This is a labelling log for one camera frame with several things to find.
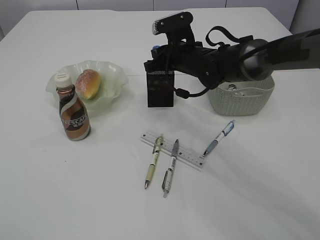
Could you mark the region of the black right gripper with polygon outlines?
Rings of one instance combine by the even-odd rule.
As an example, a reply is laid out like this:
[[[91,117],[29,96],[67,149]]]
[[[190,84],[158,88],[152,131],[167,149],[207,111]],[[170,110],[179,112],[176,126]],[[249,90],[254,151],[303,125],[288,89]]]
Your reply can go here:
[[[155,71],[179,71],[188,75],[202,75],[203,68],[200,66],[198,50],[203,46],[197,41],[194,45],[181,43],[179,46],[162,45],[151,50],[151,60],[144,63],[147,73]]]

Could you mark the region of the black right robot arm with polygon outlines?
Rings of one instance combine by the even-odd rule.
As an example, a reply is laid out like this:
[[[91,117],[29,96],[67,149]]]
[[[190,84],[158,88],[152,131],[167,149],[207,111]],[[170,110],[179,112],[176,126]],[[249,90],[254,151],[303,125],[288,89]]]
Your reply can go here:
[[[198,78],[209,89],[224,82],[262,81],[280,70],[318,69],[320,31],[314,29],[273,41],[251,35],[217,49],[196,42],[163,45],[144,63],[147,72],[166,68]]]

